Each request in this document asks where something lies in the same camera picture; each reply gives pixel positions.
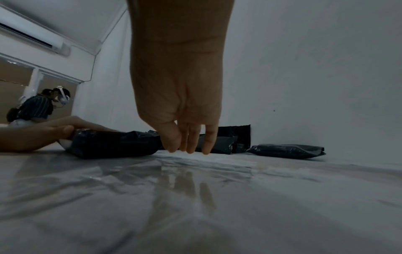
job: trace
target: ceiling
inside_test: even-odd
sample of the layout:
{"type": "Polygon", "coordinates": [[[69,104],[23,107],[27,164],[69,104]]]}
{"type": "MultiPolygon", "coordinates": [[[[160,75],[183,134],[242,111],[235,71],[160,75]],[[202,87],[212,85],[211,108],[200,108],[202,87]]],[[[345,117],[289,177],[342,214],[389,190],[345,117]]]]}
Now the ceiling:
{"type": "Polygon", "coordinates": [[[95,52],[125,0],[0,0],[0,4],[95,52]]]}

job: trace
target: striped shirt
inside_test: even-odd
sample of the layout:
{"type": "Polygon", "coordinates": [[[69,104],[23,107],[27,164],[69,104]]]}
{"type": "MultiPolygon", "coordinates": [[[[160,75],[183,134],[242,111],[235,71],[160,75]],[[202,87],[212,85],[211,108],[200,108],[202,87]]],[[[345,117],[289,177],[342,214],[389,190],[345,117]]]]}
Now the striped shirt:
{"type": "Polygon", "coordinates": [[[21,106],[17,119],[30,120],[31,118],[47,119],[52,114],[53,104],[50,99],[37,95],[27,99],[21,106]]]}

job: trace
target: marble surface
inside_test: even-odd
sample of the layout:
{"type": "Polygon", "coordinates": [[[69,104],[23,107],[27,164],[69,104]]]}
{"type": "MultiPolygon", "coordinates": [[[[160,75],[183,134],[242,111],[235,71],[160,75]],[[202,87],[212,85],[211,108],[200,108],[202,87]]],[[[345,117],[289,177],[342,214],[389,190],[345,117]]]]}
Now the marble surface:
{"type": "Polygon", "coordinates": [[[400,170],[59,149],[0,166],[0,253],[402,253],[400,170]]]}

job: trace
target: person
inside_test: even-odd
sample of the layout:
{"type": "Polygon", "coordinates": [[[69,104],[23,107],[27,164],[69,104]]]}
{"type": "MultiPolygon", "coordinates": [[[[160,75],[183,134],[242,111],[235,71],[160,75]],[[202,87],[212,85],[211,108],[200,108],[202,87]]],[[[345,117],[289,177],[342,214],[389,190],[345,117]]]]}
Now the person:
{"type": "Polygon", "coordinates": [[[0,128],[0,152],[30,152],[60,139],[69,139],[77,129],[115,131],[87,122],[77,116],[68,116],[22,128],[0,128]]]}
{"type": "Polygon", "coordinates": [[[70,92],[65,88],[44,89],[22,104],[16,119],[9,124],[9,127],[25,127],[46,122],[48,116],[53,113],[52,102],[59,102],[62,97],[70,97],[70,92]]]}
{"type": "MultiPolygon", "coordinates": [[[[180,148],[193,153],[205,125],[202,152],[209,154],[222,110],[223,52],[234,0],[127,3],[132,23],[130,73],[140,118],[160,134],[169,152],[180,148]]],[[[63,127],[52,131],[74,129],[58,128],[63,127]]],[[[50,130],[35,126],[21,131],[50,130]]],[[[40,137],[46,144],[46,135],[40,137]]]]}

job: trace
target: ceiling molding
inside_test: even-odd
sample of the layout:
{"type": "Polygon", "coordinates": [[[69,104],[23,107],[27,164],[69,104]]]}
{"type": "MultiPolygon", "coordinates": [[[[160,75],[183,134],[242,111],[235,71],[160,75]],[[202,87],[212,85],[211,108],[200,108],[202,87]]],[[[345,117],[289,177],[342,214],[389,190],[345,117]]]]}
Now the ceiling molding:
{"type": "Polygon", "coordinates": [[[66,37],[65,35],[62,35],[61,33],[58,33],[58,32],[56,32],[56,31],[54,31],[54,30],[52,30],[52,29],[50,29],[50,28],[48,28],[48,27],[46,27],[46,26],[44,26],[44,25],[42,25],[42,24],[36,22],[35,20],[33,20],[33,19],[31,19],[31,18],[28,18],[27,16],[22,15],[21,13],[18,13],[18,12],[16,12],[16,11],[14,11],[14,10],[8,8],[7,6],[5,6],[5,5],[3,5],[3,4],[0,4],[0,7],[2,7],[2,8],[4,8],[4,9],[6,9],[6,10],[8,10],[8,11],[14,13],[14,14],[16,14],[16,15],[18,15],[18,16],[20,16],[20,17],[26,19],[26,20],[29,20],[30,22],[32,22],[32,23],[34,23],[34,24],[36,24],[36,25],[38,25],[38,26],[40,26],[40,27],[43,27],[43,28],[46,29],[46,30],[51,31],[52,33],[57,34],[57,35],[60,36],[60,37],[63,37],[63,38],[66,40],[65,43],[66,43],[67,45],[69,45],[69,46],[75,46],[75,47],[77,47],[77,48],[79,48],[79,49],[81,49],[81,50],[83,50],[83,51],[85,51],[85,52],[87,52],[87,53],[90,53],[91,55],[95,55],[95,54],[96,54],[95,49],[87,48],[87,47],[85,47],[84,45],[82,45],[81,43],[76,42],[76,41],[74,41],[74,40],[72,40],[72,39],[66,37]]]}
{"type": "Polygon", "coordinates": [[[102,33],[100,34],[98,41],[100,42],[98,48],[96,49],[96,53],[98,53],[101,48],[102,44],[105,42],[106,38],[110,34],[110,32],[113,30],[113,28],[116,26],[116,24],[119,22],[123,14],[127,10],[127,2],[126,0],[120,0],[119,5],[116,7],[116,10],[114,11],[113,15],[109,18],[109,21],[107,22],[107,25],[105,28],[102,30],[102,33]]]}

